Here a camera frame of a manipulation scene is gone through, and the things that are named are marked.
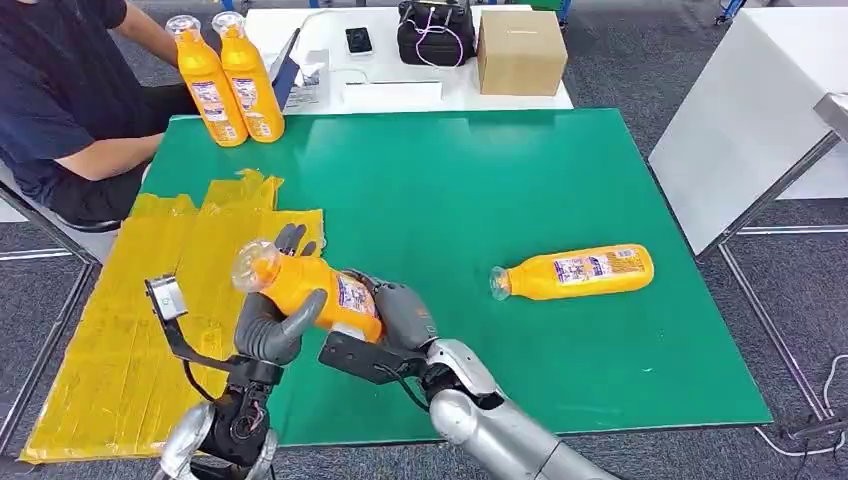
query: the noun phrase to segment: black bag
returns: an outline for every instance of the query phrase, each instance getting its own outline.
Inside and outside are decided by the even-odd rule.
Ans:
[[[465,5],[404,0],[398,5],[398,13],[400,14],[398,53],[403,63],[427,65],[427,62],[421,60],[423,57],[434,65],[453,67],[465,64],[466,60],[476,55],[474,23],[471,20],[471,6],[468,0],[465,1]],[[419,33],[418,30],[426,29],[428,18],[430,18],[431,30],[426,34]],[[456,34],[456,37],[441,28],[433,30],[433,27],[449,29]],[[419,40],[421,43],[416,52],[415,45]]]

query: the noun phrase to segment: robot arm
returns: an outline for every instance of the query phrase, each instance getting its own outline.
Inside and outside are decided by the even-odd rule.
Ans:
[[[371,288],[387,335],[375,345],[331,332],[319,362],[376,384],[417,378],[433,428],[493,478],[618,480],[524,413],[468,346],[438,338],[414,291],[356,271],[346,273]]]
[[[464,343],[435,340],[427,364],[433,378],[425,375],[422,388],[433,428],[493,478],[617,480],[518,408]]]
[[[277,246],[294,254],[302,227],[286,226]],[[310,247],[304,248],[308,254]],[[427,307],[410,288],[360,272],[351,275],[371,290],[386,336],[379,344],[339,331],[327,335],[318,360],[375,384],[413,377],[426,399],[433,427],[448,442],[474,457],[493,478],[503,480],[618,480],[560,442],[507,397],[485,365],[464,343],[441,339]],[[300,352],[300,338],[327,299],[313,292],[286,318],[259,294],[247,297],[234,342],[237,355],[225,361],[198,354],[182,336],[177,318],[186,313],[173,276],[146,281],[154,311],[175,355],[230,373],[214,402],[190,409],[171,431],[154,478],[258,480],[268,478],[277,436],[265,402],[278,385],[283,366]],[[224,459],[225,468],[192,462],[198,451]]]

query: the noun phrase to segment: bottle cap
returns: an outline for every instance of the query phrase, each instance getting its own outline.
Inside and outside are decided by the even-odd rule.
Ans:
[[[277,278],[280,250],[266,240],[254,240],[239,250],[233,262],[233,285],[243,292],[259,292]]]
[[[212,18],[212,28],[222,37],[243,37],[244,17],[238,12],[221,12]]]
[[[171,17],[165,23],[165,30],[175,37],[189,30],[200,31],[200,20],[191,15],[177,15],[176,17]]]
[[[512,295],[509,273],[501,267],[492,269],[492,273],[489,275],[489,286],[492,287],[492,296],[495,297],[495,300],[503,300]]]

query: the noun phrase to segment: bottle label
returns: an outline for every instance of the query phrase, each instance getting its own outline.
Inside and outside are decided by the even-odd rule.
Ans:
[[[260,137],[270,137],[271,136],[271,127],[265,123],[265,117],[262,114],[256,112],[250,112],[244,114],[244,121],[247,123],[247,128],[254,135]]]
[[[557,258],[554,260],[554,270],[560,285],[568,285],[615,275],[644,272],[645,265],[636,250],[621,248],[594,255]]]
[[[209,122],[214,135],[218,139],[234,140],[236,130],[230,125],[227,111],[221,103],[221,95],[215,82],[194,82],[191,89],[197,97],[198,105],[203,117]]]
[[[233,91],[241,103],[241,108],[245,112],[250,111],[256,106],[258,94],[256,92],[256,83],[251,78],[233,78]]]
[[[377,308],[368,288],[360,282],[346,276],[336,275],[339,284],[339,306],[356,313],[377,316]]]

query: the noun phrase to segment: cardboard box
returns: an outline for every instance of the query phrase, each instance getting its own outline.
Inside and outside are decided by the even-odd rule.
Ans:
[[[567,59],[554,12],[483,10],[477,40],[481,94],[554,96]]]

